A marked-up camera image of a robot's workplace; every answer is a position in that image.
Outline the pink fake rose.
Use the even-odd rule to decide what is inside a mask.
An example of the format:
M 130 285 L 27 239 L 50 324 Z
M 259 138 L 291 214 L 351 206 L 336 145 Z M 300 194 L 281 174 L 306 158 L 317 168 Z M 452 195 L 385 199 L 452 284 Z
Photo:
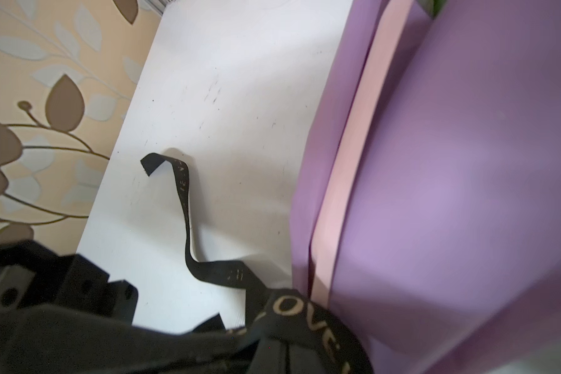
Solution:
M 448 0 L 419 0 L 422 8 L 432 17 L 436 18 Z

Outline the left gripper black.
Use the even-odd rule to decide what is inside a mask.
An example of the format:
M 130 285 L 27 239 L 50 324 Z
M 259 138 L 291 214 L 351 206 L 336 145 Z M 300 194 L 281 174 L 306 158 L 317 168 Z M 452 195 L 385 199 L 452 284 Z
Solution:
M 0 313 L 56 305 L 130 324 L 139 293 L 79 255 L 60 256 L 33 240 L 0 244 Z

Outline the pink purple wrapping paper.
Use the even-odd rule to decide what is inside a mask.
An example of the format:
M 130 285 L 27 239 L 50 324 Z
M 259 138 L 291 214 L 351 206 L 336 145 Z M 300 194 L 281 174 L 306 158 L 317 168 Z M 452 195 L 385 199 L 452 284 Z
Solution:
M 290 231 L 293 285 L 375 373 L 561 339 L 561 1 L 354 1 Z

